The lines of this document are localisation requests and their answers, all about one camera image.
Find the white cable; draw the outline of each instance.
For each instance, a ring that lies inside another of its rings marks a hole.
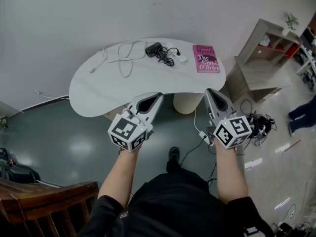
[[[133,49],[134,44],[139,43],[139,42],[143,42],[143,43],[144,43],[144,54],[143,54],[141,57],[129,58],[129,55],[130,55],[130,53],[132,52],[132,49]],[[135,40],[135,41],[130,41],[130,42],[121,43],[121,44],[118,46],[118,51],[117,51],[117,56],[118,56],[118,58],[117,58],[116,60],[109,61],[108,63],[117,62],[117,64],[118,64],[118,70],[119,70],[121,76],[122,76],[123,78],[128,78],[128,77],[131,75],[132,70],[133,70],[133,62],[132,62],[132,60],[143,59],[143,58],[146,56],[145,48],[146,48],[146,45],[147,45],[148,43],[156,43],[156,42],[147,42],[147,41],[138,39],[138,40]],[[129,50],[129,52],[127,53],[127,55],[126,55],[125,57],[121,57],[121,56],[119,55],[120,48],[121,48],[123,45],[126,45],[126,44],[131,44],[130,50]],[[103,58],[104,58],[103,61],[102,61],[99,65],[97,65],[97,66],[93,67],[92,69],[90,69],[90,73],[93,73],[98,67],[100,67],[100,66],[107,60],[107,58],[108,58],[108,53],[105,51],[105,47],[104,47],[104,49],[103,49],[102,51],[99,51],[99,52],[97,52],[97,53],[101,53],[101,54],[102,54],[102,56],[103,56]],[[126,76],[123,74],[122,69],[121,69],[121,66],[120,66],[120,62],[122,62],[122,61],[129,61],[130,64],[131,64],[130,71],[129,71],[128,75],[126,75]]]
[[[195,109],[194,111],[194,121],[193,121],[193,124],[194,124],[194,127],[196,128],[196,130],[200,133],[200,130],[198,130],[197,126],[196,126],[196,117],[197,117],[197,109]]]
[[[102,54],[102,56],[103,56],[103,61],[100,62],[99,65],[97,65],[97,66],[93,67],[92,69],[90,69],[90,73],[93,73],[93,72],[94,72],[98,67],[100,67],[100,66],[106,61],[106,59],[108,58],[108,53],[107,53],[106,50],[105,50],[105,46],[104,46],[104,48],[103,48],[102,51],[98,51],[98,52],[96,52],[96,54],[98,54],[98,53]]]
[[[54,98],[54,99],[58,99],[58,98],[60,98],[60,99],[64,99],[64,100],[69,100],[69,98],[62,98],[62,97],[48,97],[48,96],[44,96],[44,95],[42,95],[42,94],[38,94],[39,96],[41,96],[41,97],[46,97],[46,98],[50,98],[50,99],[52,99],[52,98]]]

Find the white table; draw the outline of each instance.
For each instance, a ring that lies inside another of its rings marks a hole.
[[[308,68],[311,68],[314,73],[316,74],[316,65],[315,65],[315,60],[313,57],[307,52],[306,48],[301,45],[302,50],[307,56],[307,61],[303,64],[303,66],[300,67],[300,69],[296,72],[296,74],[301,75],[303,74]]]
[[[90,73],[90,69],[103,60],[102,54],[96,53],[80,66],[70,84],[70,103],[79,115],[84,117],[103,115],[147,92],[204,94],[207,88],[220,90],[224,86],[226,73],[219,59],[219,73],[197,72],[192,43],[161,38],[143,40],[148,42],[147,46],[154,42],[172,43],[187,57],[186,65],[180,64],[174,58],[175,65],[168,67],[158,63],[156,57],[145,56],[143,59],[133,60],[131,75],[128,78],[123,78],[117,62],[108,63],[118,58],[119,44],[107,48],[107,60],[96,71]],[[123,45],[120,48],[120,56],[125,56],[129,50],[129,44]],[[144,43],[138,42],[134,44],[129,58],[141,57],[143,54]],[[128,74],[130,63],[122,62],[121,67],[122,72]]]

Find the wooden chair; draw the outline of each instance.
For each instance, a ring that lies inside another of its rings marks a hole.
[[[75,237],[97,194],[96,182],[55,188],[0,179],[0,236]]]

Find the black shirt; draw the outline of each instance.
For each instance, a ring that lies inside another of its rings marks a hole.
[[[78,236],[243,237],[253,227],[274,236],[251,198],[224,204],[180,175],[161,174],[144,184],[126,209],[109,196],[100,197]]]

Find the book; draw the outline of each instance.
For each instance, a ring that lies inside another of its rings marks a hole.
[[[193,45],[198,73],[218,73],[219,65],[214,48],[210,45]]]

